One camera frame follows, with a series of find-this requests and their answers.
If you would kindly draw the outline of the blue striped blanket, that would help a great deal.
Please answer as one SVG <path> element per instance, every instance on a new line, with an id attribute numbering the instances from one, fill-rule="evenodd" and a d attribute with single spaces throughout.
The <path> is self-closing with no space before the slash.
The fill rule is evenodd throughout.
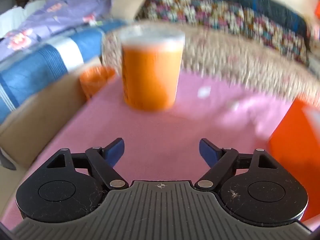
<path id="1" fill-rule="evenodd" d="M 70 30 L 2 62 L 1 121 L 32 95 L 100 56 L 103 36 L 124 25 L 122 20 L 111 20 Z"/>

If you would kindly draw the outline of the beige pillow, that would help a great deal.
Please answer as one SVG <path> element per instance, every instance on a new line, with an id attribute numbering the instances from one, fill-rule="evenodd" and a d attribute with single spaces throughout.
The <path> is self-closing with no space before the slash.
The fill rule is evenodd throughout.
<path id="1" fill-rule="evenodd" d="M 110 16 L 115 19 L 134 21 L 146 0 L 112 0 Z"/>

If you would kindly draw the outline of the small orange basket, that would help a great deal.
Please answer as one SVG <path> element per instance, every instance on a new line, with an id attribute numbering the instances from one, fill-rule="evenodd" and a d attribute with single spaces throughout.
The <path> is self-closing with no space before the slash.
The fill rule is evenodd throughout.
<path id="1" fill-rule="evenodd" d="M 85 70 L 79 81 L 87 100 L 97 94 L 116 75 L 113 68 L 106 66 L 95 66 Z"/>

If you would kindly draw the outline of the orange open box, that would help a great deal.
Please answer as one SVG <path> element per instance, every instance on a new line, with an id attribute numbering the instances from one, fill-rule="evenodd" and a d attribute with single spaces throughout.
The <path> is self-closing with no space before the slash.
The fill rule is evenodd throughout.
<path id="1" fill-rule="evenodd" d="M 271 155 L 306 189 L 303 220 L 319 217 L 319 109 L 299 99 L 269 138 Z"/>

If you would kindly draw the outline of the floral patterned cushion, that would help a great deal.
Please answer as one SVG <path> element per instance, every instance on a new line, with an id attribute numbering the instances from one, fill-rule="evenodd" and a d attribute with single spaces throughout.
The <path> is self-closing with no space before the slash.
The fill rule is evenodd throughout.
<path id="1" fill-rule="evenodd" d="M 273 20 L 266 14 L 222 0 L 147 0 L 137 18 L 199 25 L 242 35 L 273 48 L 288 59 L 308 63 L 307 45 L 301 19 L 293 26 Z"/>

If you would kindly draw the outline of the orange plastic cup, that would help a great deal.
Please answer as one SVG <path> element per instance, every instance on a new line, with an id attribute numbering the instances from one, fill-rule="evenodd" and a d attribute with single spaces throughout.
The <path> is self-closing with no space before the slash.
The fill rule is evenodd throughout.
<path id="1" fill-rule="evenodd" d="M 169 27 L 135 25 L 119 34 L 125 102 L 155 112 L 176 100 L 185 33 Z"/>

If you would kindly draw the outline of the purple floral bedding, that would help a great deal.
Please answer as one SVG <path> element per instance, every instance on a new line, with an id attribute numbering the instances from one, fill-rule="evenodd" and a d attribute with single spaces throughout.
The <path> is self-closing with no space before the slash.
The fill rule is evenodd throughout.
<path id="1" fill-rule="evenodd" d="M 1 61 L 67 29 L 92 23 L 111 7 L 112 0 L 47 0 L 1 38 Z"/>

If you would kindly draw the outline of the pink tablecloth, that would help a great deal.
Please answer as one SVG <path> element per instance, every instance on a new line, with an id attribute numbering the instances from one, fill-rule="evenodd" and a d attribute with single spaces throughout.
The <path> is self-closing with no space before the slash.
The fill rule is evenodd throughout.
<path id="1" fill-rule="evenodd" d="M 199 143 L 252 154 L 267 146 L 290 103 L 224 81 L 180 76 L 175 105 L 163 112 L 131 109 L 121 79 L 94 97 L 40 155 L 25 180 L 61 148 L 84 153 L 122 138 L 114 170 L 129 186 L 111 190 L 90 214 L 64 223 L 30 218 L 3 225 L 14 239 L 309 239 L 300 220 L 262 227 L 222 208 L 217 196 L 195 183 L 210 169 Z"/>

